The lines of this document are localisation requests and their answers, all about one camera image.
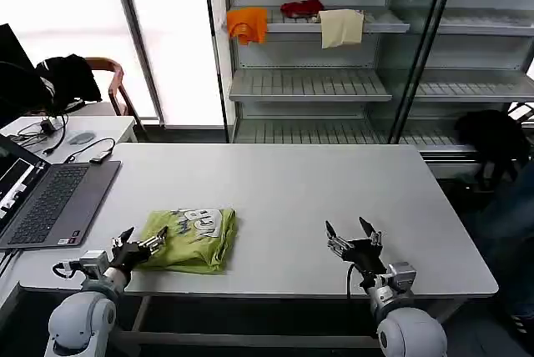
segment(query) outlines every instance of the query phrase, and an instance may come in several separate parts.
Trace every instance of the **laptop keyboard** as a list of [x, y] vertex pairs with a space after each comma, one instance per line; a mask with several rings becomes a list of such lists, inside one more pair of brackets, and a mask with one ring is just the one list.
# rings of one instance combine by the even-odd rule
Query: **laptop keyboard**
[[44, 242], [87, 170], [88, 167], [65, 166], [54, 172], [48, 186], [19, 222], [9, 244]]

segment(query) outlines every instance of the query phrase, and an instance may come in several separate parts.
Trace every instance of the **computer mouse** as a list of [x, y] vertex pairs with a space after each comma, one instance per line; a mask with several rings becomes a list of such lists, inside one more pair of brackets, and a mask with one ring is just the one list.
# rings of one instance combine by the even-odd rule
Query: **computer mouse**
[[71, 138], [68, 141], [68, 143], [69, 144], [85, 144], [85, 143], [90, 142], [96, 137], [97, 135], [94, 132], [83, 132]]

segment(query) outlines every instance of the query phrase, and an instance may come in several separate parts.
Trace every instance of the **orange cloth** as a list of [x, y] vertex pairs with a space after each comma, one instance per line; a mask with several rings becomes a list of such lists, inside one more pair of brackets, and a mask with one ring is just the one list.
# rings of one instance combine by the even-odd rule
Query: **orange cloth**
[[239, 44], [264, 43], [267, 33], [267, 10], [264, 8], [243, 8], [226, 13], [228, 33], [237, 37]]

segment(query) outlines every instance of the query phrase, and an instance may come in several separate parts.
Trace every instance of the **green t-shirt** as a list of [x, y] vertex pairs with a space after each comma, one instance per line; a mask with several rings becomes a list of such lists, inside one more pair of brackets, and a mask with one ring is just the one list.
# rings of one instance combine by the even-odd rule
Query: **green t-shirt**
[[170, 269], [210, 274], [224, 269], [224, 256], [237, 230], [233, 209], [179, 209], [154, 211], [141, 239], [169, 227], [165, 246], [140, 266], [141, 269]]

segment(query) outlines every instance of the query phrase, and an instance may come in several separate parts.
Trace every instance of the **gray laptop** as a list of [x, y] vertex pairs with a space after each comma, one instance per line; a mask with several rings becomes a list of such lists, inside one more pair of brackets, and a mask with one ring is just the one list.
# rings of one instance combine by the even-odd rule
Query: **gray laptop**
[[0, 249], [82, 243], [119, 167], [50, 164], [0, 135]]

